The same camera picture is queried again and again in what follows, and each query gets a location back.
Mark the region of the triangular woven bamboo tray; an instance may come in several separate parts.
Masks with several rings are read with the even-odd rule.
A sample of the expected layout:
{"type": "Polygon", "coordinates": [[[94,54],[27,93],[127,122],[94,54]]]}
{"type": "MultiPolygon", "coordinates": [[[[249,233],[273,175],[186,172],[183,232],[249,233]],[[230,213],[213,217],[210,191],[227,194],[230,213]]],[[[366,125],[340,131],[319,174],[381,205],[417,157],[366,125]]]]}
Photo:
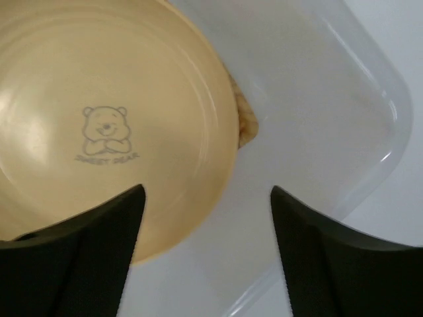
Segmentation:
{"type": "Polygon", "coordinates": [[[231,88],[237,104],[239,115],[239,148],[242,148],[258,135],[259,124],[248,100],[245,98],[235,79],[227,69],[225,70],[230,78],[231,88]]]}

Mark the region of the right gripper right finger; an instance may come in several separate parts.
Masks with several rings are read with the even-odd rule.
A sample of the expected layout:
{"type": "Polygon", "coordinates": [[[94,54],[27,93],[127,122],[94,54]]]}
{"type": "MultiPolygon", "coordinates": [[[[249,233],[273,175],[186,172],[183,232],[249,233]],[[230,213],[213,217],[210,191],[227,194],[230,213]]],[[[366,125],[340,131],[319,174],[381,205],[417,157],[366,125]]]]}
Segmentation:
{"type": "Polygon", "coordinates": [[[270,204],[294,316],[422,315],[422,247],[355,230],[278,186],[270,204]]]}

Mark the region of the beige bear plate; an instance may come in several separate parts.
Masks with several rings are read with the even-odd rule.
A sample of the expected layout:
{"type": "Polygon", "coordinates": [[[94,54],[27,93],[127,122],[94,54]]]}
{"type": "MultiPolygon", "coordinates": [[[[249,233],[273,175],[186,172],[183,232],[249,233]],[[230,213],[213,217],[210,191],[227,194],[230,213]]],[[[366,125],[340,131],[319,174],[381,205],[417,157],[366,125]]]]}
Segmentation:
{"type": "Polygon", "coordinates": [[[239,116],[202,33],[165,1],[1,2],[1,239],[141,184],[133,261],[192,233],[231,177],[239,116]]]}

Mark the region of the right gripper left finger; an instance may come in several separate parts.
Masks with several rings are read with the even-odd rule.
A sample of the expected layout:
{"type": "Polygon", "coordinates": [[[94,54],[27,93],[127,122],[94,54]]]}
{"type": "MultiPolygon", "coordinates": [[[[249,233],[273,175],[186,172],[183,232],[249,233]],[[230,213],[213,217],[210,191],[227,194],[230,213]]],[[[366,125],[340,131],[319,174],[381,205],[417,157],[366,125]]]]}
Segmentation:
{"type": "Polygon", "coordinates": [[[139,184],[68,220],[1,242],[2,316],[116,316],[146,194],[139,184]]]}

